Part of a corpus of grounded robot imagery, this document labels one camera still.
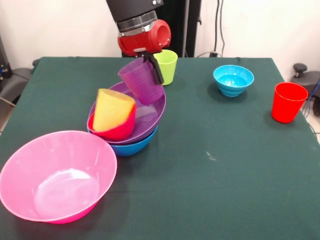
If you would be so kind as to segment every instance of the light blue bowl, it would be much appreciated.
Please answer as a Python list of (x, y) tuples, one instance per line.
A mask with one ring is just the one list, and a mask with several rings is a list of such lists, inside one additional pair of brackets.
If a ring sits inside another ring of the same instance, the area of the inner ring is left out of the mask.
[(156, 129), (147, 138), (143, 139), (142, 141), (139, 141), (139, 142), (136, 142), (133, 144), (129, 144), (129, 145), (112, 145), (112, 144), (110, 144), (110, 146), (112, 147), (113, 151), (115, 152), (115, 155), (117, 155), (119, 157), (128, 157), (128, 156), (135, 155), (148, 145), (148, 143), (151, 141), (151, 139), (156, 134), (157, 129), (158, 129), (158, 127), (156, 127)]
[(242, 94), (255, 80), (248, 69), (237, 65), (224, 65), (213, 72), (213, 77), (221, 93), (227, 97)]

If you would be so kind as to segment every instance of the small red bowl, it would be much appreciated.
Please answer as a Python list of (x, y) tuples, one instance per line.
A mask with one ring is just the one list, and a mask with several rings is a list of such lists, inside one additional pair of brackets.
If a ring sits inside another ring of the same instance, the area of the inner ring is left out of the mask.
[(134, 131), (135, 123), (136, 123), (136, 112), (137, 112), (137, 106), (134, 105), (128, 119), (123, 124), (113, 128), (113, 129), (110, 129), (108, 131), (95, 131), (94, 130), (93, 125), (94, 125), (95, 113), (93, 113), (90, 116), (90, 119), (88, 122), (89, 130), (94, 135), (104, 137), (108, 140), (121, 141), (121, 140), (129, 137), (132, 134), (132, 132)]

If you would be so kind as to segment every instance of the plastic bowl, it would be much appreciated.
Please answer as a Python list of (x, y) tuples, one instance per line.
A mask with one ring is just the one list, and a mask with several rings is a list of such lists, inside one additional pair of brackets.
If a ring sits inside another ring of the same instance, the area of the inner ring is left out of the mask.
[[(150, 105), (144, 105), (139, 101), (138, 97), (136, 97), (130, 91), (130, 89), (127, 87), (127, 85), (123, 81), (113, 85), (112, 87), (110, 87), (110, 89), (114, 91), (118, 91), (123, 94), (127, 94), (128, 96), (135, 99), (135, 103), (136, 103), (135, 125), (134, 125), (132, 134), (124, 140), (112, 141), (105, 137), (102, 137), (102, 138), (105, 141), (107, 141), (109, 144), (128, 145), (128, 144), (137, 143), (139, 141), (142, 141), (146, 137), (148, 137), (159, 125), (159, 121), (165, 112), (166, 102), (167, 102), (166, 94), (164, 94), (156, 102)], [(89, 120), (90, 120), (90, 116), (94, 113), (95, 108), (96, 108), (96, 103), (92, 105), (91, 110), (89, 112), (88, 120), (86, 123), (86, 127), (89, 132), (91, 132), (89, 128)]]
[(129, 145), (110, 145), (112, 149), (114, 150), (115, 154), (119, 157), (128, 157), (137, 154), (140, 152), (142, 149), (144, 149), (148, 143), (150, 143), (151, 139), (154, 137), (156, 134), (158, 127), (151, 133), (150, 136), (145, 138), (142, 141), (129, 144)]
[(0, 173), (0, 200), (19, 218), (66, 224), (88, 214), (117, 172), (111, 146), (83, 131), (59, 131), (18, 149)]
[(213, 77), (221, 93), (227, 97), (242, 94), (255, 80), (248, 69), (237, 65), (224, 65), (213, 72)]
[(88, 121), (88, 128), (91, 133), (104, 137), (111, 141), (121, 141), (129, 137), (135, 128), (137, 106), (134, 105), (128, 119), (121, 125), (108, 131), (95, 131), (93, 128), (95, 113), (93, 113)]

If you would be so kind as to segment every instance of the yellow cup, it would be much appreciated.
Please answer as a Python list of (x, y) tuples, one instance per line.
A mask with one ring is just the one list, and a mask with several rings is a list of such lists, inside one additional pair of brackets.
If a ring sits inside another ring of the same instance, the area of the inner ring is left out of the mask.
[(176, 72), (178, 55), (171, 50), (162, 50), (162, 52), (154, 54), (158, 61), (164, 83), (162, 85), (169, 85), (173, 82)]

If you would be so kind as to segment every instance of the power cord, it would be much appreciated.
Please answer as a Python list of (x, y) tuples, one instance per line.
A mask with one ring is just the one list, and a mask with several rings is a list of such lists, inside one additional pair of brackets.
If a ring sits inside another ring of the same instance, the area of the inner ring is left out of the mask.
[(12, 107), (16, 107), (16, 105), (15, 104), (13, 104), (12, 102), (10, 102), (10, 101), (8, 101), (8, 100), (6, 100), (6, 99), (4, 99), (3, 97), (0, 97), (0, 100), (2, 100), (2, 101), (4, 101), (6, 104), (9, 104), (10, 106), (12, 106)]
[[(226, 42), (224, 39), (224, 35), (223, 35), (223, 30), (222, 30), (222, 10), (223, 10), (223, 6), (224, 6), (224, 0), (221, 0), (221, 6), (220, 6), (220, 0), (217, 0), (217, 6), (216, 6), (216, 12), (215, 12), (215, 39), (214, 39), (214, 50), (213, 51), (206, 51), (204, 53), (201, 53), (200, 55), (197, 56), (197, 58), (201, 57), (202, 55), (205, 54), (216, 54), (219, 55), (221, 58), (224, 57), (224, 50), (225, 50), (225, 46), (226, 46)], [(218, 17), (219, 17), (219, 7), (220, 7), (220, 35), (221, 35), (221, 40), (222, 40), (222, 52), (221, 54), (217, 52), (217, 44), (218, 44)]]
[(224, 6), (224, 0), (221, 0), (221, 7), (220, 7), (220, 35), (221, 35), (221, 40), (223, 42), (223, 45), (222, 45), (222, 51), (221, 51), (221, 55), (223, 56), (224, 55), (224, 50), (225, 50), (225, 39), (224, 39), (224, 35), (223, 35), (223, 31), (222, 31), (222, 8)]
[(315, 135), (315, 137), (317, 137), (317, 135), (320, 134), (320, 132), (316, 132), (316, 130), (314, 129), (313, 126), (311, 126), (311, 124), (309, 124), (309, 127), (311, 128), (311, 130), (312, 130), (313, 134)]
[(217, 51), (217, 43), (218, 43), (218, 14), (219, 14), (219, 6), (220, 0), (218, 0), (215, 12), (215, 40), (214, 40), (214, 51)]
[(220, 53), (216, 52), (216, 51), (206, 51), (206, 52), (201, 53), (200, 55), (198, 55), (197, 58), (199, 58), (199, 57), (201, 57), (202, 55), (205, 55), (205, 54), (218, 54), (220, 57), (223, 58), (223, 56)]
[(311, 111), (311, 99), (314, 97), (314, 95), (316, 94), (318, 88), (320, 86), (320, 78), (318, 80), (318, 82), (316, 83), (315, 87), (314, 87), (314, 90), (313, 92), (310, 94), (310, 96), (308, 97), (308, 100), (306, 101), (306, 103), (304, 104), (303, 106), (303, 109), (302, 109), (302, 113), (303, 113), (303, 110), (306, 108), (306, 106), (308, 105), (308, 113), (307, 113), (307, 109), (305, 109), (305, 113), (304, 113), (304, 117), (307, 118), (310, 114), (310, 111)]

